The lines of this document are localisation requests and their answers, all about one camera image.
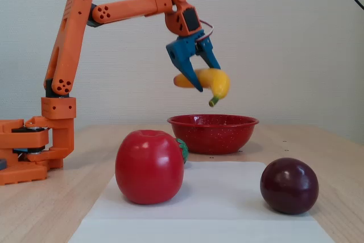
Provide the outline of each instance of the white paper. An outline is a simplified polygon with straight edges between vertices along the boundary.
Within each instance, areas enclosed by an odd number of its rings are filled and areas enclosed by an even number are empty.
[[[187,162],[179,193],[157,205],[128,202],[114,176],[70,242],[333,242],[310,214],[283,215],[266,205],[264,168]]]

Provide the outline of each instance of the bowl rim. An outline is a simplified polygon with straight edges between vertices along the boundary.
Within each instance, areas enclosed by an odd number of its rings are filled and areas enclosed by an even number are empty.
[[[237,123],[237,124],[233,124],[233,125],[196,125],[196,124],[192,124],[192,123],[185,123],[185,122],[176,122],[173,121],[173,119],[175,118],[180,118],[180,117],[191,117],[191,116],[229,116],[229,117],[239,117],[239,118],[246,118],[249,120],[252,120],[252,122],[247,122],[247,123]],[[181,125],[181,126],[189,126],[189,127],[247,127],[247,126],[252,126],[252,125],[256,125],[259,123],[259,120],[254,118],[254,117],[250,117],[250,116],[242,116],[242,115],[233,115],[233,114],[186,114],[186,115],[177,115],[177,116],[173,116],[167,119],[167,122],[169,122],[172,125]]]

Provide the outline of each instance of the red wire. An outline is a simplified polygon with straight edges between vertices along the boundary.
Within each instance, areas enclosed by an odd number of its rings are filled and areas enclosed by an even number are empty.
[[[214,30],[214,26],[212,26],[210,23],[208,23],[208,22],[206,22],[204,20],[200,20],[200,22],[203,23],[203,24],[206,24],[207,26],[209,26],[211,28],[211,30],[207,34],[205,34],[204,36],[196,39],[196,42],[202,41],[205,38],[209,37],[212,34],[213,30]]]

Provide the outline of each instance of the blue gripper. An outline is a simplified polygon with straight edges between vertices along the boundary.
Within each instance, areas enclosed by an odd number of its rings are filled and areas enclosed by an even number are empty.
[[[196,42],[196,39],[204,35],[205,31],[201,30],[190,36],[179,36],[175,41],[166,45],[167,52],[173,65],[200,92],[203,91],[203,88],[193,70],[189,58],[193,55],[200,55],[210,68],[220,69],[220,65],[212,52],[213,46],[210,37]]]

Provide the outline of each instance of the banana stem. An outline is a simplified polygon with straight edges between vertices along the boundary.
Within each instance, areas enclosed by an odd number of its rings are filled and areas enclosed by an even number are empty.
[[[215,104],[217,104],[219,98],[218,97],[213,97],[210,101],[209,101],[209,106],[211,106],[212,108],[215,106]]]

